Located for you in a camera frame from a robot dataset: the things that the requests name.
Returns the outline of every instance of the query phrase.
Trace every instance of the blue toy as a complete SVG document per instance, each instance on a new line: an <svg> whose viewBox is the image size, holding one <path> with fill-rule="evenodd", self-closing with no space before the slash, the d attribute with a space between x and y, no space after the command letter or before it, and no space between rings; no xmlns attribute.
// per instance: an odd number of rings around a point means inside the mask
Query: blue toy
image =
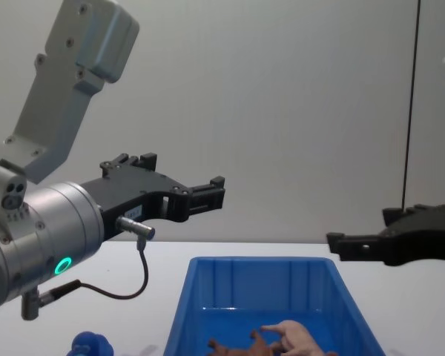
<svg viewBox="0 0 445 356"><path fill-rule="evenodd" d="M113 348L102 335L82 332L74 338L67 356L113 356Z"/></svg>

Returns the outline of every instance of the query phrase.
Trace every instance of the table surface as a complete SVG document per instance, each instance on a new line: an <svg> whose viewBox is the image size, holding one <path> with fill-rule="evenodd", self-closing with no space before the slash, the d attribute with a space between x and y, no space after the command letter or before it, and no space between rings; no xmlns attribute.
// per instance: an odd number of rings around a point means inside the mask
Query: table surface
<svg viewBox="0 0 445 356"><path fill-rule="evenodd" d="M197 256L328 257L387 355L445 355L445 261L391 268L382 263L339 262L327 245L149 243L147 291L129 301L86 289L20 318L20 299L0 308L0 355L66 355L83 331L106 336L116 356L160 356L170 333L188 263ZM79 278L118 294L136 291L142 267L135 243L109 242L88 261L40 287L41 292Z"/></svg>

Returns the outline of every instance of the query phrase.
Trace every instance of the wall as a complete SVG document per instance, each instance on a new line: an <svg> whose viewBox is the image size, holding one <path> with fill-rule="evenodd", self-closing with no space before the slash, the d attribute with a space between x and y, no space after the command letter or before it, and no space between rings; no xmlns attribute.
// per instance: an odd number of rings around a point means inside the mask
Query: wall
<svg viewBox="0 0 445 356"><path fill-rule="evenodd" d="M406 203L445 203L445 0L422 1Z"/></svg>
<svg viewBox="0 0 445 356"><path fill-rule="evenodd" d="M84 182L121 152L188 185L227 178L222 211L160 240L323 242L381 230L403 179L415 0L122 0L141 33L93 99L69 160ZM0 1L0 139L33 81L57 0Z"/></svg>

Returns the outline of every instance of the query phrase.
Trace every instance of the silver cylindrical joint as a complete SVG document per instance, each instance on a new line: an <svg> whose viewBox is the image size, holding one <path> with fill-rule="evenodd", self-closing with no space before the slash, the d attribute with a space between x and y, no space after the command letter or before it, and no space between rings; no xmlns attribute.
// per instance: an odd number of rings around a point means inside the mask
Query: silver cylindrical joint
<svg viewBox="0 0 445 356"><path fill-rule="evenodd" d="M104 237L97 204L76 184L39 189L24 201L0 218L0 305L89 258Z"/></svg>
<svg viewBox="0 0 445 356"><path fill-rule="evenodd" d="M131 232L137 236L144 237L147 240L152 240L155 237L155 229L144 225L140 222L133 221L127 217L119 217L116 221L117 228L122 231Z"/></svg>

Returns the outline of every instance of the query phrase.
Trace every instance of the blue bin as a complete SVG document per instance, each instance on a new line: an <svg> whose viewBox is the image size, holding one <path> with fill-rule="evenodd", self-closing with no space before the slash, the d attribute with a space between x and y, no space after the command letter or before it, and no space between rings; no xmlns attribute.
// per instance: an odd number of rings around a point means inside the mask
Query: blue bin
<svg viewBox="0 0 445 356"><path fill-rule="evenodd" d="M247 349L251 330L287 319L305 325L326 352L385 356L334 263L303 257L193 259L164 356L206 356L212 337Z"/></svg>

